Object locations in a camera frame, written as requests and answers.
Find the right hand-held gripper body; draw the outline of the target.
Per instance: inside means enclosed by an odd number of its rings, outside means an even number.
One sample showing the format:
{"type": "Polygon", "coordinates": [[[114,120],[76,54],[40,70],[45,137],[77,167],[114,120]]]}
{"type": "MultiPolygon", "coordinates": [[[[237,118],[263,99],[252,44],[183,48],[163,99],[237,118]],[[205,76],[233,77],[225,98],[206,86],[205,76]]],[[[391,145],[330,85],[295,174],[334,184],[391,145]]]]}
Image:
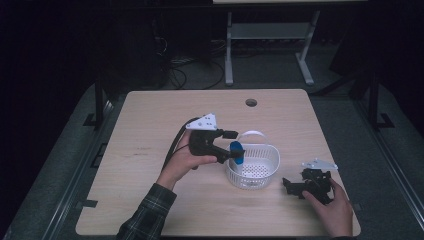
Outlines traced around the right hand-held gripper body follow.
{"type": "Polygon", "coordinates": [[[304,170],[301,175],[306,184],[306,190],[310,192],[320,203],[329,204],[332,199],[328,193],[332,190],[330,178],[331,170],[337,170],[335,163],[315,158],[310,162],[303,163],[304,170]]]}

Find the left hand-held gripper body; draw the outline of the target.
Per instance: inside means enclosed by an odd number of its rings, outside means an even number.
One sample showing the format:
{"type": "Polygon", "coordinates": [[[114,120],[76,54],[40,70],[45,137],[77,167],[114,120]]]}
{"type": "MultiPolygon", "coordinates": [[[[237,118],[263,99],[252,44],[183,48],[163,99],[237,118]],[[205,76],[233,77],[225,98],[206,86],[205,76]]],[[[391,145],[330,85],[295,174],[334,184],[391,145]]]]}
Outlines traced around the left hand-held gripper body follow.
{"type": "Polygon", "coordinates": [[[224,131],[217,127],[214,113],[206,114],[190,120],[185,125],[186,130],[190,130],[189,149],[192,155],[211,155],[216,158],[226,156],[226,150],[214,145],[216,138],[222,137],[224,131]]]}

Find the white tube with blue cap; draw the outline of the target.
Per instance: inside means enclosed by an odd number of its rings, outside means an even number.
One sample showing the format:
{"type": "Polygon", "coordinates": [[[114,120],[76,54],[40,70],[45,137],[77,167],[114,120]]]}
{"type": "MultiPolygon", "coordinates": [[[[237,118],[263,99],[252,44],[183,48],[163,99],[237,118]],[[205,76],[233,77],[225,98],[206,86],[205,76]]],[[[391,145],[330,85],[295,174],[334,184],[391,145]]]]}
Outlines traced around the white tube with blue cap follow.
{"type": "Polygon", "coordinates": [[[229,159],[229,166],[237,174],[242,173],[244,152],[245,150],[240,142],[233,141],[230,143],[231,158],[229,159]]]}

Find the white plastic basket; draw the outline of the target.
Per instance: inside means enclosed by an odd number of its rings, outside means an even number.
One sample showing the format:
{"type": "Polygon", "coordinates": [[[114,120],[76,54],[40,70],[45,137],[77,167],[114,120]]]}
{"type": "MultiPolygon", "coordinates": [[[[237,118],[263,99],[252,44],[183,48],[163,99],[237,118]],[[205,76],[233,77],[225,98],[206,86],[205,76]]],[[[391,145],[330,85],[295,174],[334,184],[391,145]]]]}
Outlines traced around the white plastic basket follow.
{"type": "Polygon", "coordinates": [[[243,146],[244,163],[241,174],[235,173],[225,162],[229,182],[240,189],[258,190],[267,187],[280,166],[280,153],[260,131],[250,130],[237,138],[243,146]]]}

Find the person's left hand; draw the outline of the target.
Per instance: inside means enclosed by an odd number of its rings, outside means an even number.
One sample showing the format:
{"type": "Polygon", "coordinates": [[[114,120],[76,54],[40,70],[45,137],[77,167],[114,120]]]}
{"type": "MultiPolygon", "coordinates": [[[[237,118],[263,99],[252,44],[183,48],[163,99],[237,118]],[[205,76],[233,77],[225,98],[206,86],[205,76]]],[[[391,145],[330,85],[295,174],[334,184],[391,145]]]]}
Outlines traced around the person's left hand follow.
{"type": "Polygon", "coordinates": [[[177,151],[171,156],[170,160],[161,171],[156,181],[158,185],[168,190],[173,190],[175,184],[190,170],[196,169],[200,165],[217,162],[215,156],[192,155],[188,147],[190,136],[191,130],[186,130],[177,145],[177,151]]]}

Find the person's right hand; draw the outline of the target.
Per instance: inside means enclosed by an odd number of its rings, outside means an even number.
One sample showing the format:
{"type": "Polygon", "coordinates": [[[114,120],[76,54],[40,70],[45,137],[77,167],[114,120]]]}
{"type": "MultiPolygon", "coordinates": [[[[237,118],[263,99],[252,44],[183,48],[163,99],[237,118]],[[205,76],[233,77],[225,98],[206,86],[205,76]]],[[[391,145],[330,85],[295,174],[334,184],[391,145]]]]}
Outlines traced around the person's right hand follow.
{"type": "Polygon", "coordinates": [[[353,209],[343,188],[330,180],[333,188],[333,201],[327,205],[319,202],[311,193],[302,195],[311,204],[331,239],[353,236],[353,209]]]}

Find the grey metal stand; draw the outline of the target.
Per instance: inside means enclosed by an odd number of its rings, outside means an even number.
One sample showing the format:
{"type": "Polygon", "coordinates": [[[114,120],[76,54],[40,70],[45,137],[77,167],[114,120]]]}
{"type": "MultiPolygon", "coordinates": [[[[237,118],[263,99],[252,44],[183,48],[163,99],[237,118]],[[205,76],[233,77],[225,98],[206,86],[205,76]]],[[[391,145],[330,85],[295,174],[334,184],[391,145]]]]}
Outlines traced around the grey metal stand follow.
{"type": "Polygon", "coordinates": [[[295,23],[234,23],[232,13],[227,14],[226,52],[224,59],[225,84],[232,86],[232,41],[233,40],[303,40],[300,52],[295,54],[305,83],[315,84],[306,63],[306,57],[315,33],[320,11],[315,11],[309,22],[295,23]]]}

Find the black metal post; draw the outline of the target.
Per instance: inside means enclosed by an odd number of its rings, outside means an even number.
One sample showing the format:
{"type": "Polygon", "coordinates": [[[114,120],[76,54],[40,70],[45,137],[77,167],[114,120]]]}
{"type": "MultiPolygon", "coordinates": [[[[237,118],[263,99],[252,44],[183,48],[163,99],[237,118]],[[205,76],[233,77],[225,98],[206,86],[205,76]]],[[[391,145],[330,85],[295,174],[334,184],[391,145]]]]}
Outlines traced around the black metal post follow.
{"type": "Polygon", "coordinates": [[[97,78],[95,81],[95,129],[99,129],[103,122],[103,89],[101,86],[101,79],[97,78]]]}
{"type": "Polygon", "coordinates": [[[378,76],[373,73],[369,86],[368,121],[374,130],[378,130],[378,94],[378,76]]]}

